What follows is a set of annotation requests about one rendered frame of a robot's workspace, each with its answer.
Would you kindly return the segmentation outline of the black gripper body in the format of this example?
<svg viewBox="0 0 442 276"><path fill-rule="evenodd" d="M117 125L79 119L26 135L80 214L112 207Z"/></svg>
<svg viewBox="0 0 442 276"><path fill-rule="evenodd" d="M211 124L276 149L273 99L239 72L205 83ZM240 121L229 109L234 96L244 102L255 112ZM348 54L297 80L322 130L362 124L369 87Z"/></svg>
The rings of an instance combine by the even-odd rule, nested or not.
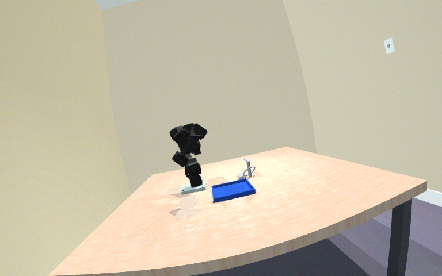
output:
<svg viewBox="0 0 442 276"><path fill-rule="evenodd" d="M204 133L204 136L207 134L207 130L204 129L199 124L195 123L193 127L196 127L198 130L202 131ZM203 136L203 138L204 138L204 136ZM199 146L200 146L200 144L198 143L198 139L188 137L186 139L185 143L182 145L183 149L180 153L182 154L184 152L182 154L184 156L186 155L187 152L195 153L198 150ZM183 163L181 163L181 161L176 159L174 156L172 157L172 160L174 162L176 162L177 164L179 164L181 167L184 167L188 162L188 160L187 160L187 162L185 164L183 164Z"/></svg>

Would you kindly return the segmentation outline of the blue tray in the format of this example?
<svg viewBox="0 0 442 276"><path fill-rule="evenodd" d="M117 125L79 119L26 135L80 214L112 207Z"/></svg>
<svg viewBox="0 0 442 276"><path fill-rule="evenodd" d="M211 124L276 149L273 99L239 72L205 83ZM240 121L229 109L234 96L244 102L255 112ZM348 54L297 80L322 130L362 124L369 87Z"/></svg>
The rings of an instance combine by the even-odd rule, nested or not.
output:
<svg viewBox="0 0 442 276"><path fill-rule="evenodd" d="M212 185L211 189L214 202L226 201L256 193L255 188L246 178Z"/></svg>

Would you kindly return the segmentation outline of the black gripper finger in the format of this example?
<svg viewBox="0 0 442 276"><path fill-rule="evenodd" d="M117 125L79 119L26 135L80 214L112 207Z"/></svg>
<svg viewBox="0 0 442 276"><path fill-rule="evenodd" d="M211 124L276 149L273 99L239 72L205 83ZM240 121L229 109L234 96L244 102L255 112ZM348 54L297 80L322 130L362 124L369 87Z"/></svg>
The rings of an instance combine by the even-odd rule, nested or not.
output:
<svg viewBox="0 0 442 276"><path fill-rule="evenodd" d="M192 138L195 138L195 139L200 139L201 140L203 138L203 136L204 136L204 133L202 131L198 130L194 126L191 128L190 133L191 133L190 136Z"/></svg>
<svg viewBox="0 0 442 276"><path fill-rule="evenodd" d="M176 159L178 159L179 161L181 161L181 163L183 163L183 164L185 164L187 162L187 160L189 159L186 156L184 156L181 153L179 153L178 151L174 154L174 157Z"/></svg>

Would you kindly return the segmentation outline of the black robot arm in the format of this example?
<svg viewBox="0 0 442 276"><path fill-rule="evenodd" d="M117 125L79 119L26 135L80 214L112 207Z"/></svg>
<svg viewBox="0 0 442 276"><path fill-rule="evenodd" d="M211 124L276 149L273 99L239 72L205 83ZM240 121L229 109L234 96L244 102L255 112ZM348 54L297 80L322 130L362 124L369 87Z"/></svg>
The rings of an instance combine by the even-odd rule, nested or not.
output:
<svg viewBox="0 0 442 276"><path fill-rule="evenodd" d="M182 151L183 147L182 145L185 143L186 139L188 137L192 138L190 136L190 130L194 126L194 123L186 124L184 126L176 126L174 129L170 130L170 137L172 137L173 141L175 141L180 149ZM198 150L193 153L194 156L201 154L200 147ZM202 172L201 172L201 165L198 164L197 160L195 158L192 158L191 152L187 152L185 155L187 158L189 158L187 164L185 165L184 171L187 178L189 178L191 187L198 187L203 185L203 180L201 178Z"/></svg>

